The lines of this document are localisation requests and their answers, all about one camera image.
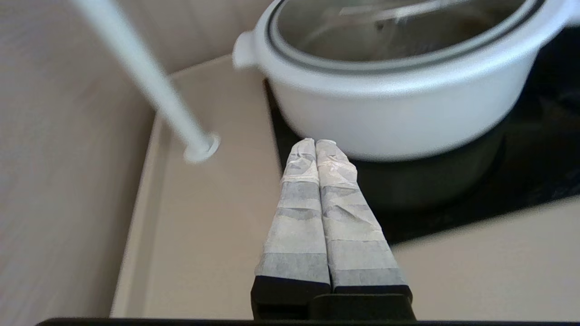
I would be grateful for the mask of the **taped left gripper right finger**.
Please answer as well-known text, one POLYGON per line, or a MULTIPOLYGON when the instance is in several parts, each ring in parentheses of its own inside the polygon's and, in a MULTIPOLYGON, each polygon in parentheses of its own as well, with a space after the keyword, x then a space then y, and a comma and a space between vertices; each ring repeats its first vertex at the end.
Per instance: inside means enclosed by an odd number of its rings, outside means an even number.
POLYGON ((322 221, 337 294, 399 294, 410 287, 357 183, 357 170, 331 140, 316 143, 322 221))

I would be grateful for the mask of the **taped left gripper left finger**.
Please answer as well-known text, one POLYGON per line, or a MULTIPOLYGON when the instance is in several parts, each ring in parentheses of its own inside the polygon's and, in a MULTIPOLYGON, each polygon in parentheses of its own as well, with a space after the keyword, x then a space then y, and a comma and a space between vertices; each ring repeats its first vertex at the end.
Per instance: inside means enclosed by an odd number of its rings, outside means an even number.
POLYGON ((254 317, 307 317, 309 303, 331 293, 313 139, 293 145, 273 223, 255 269, 254 317))

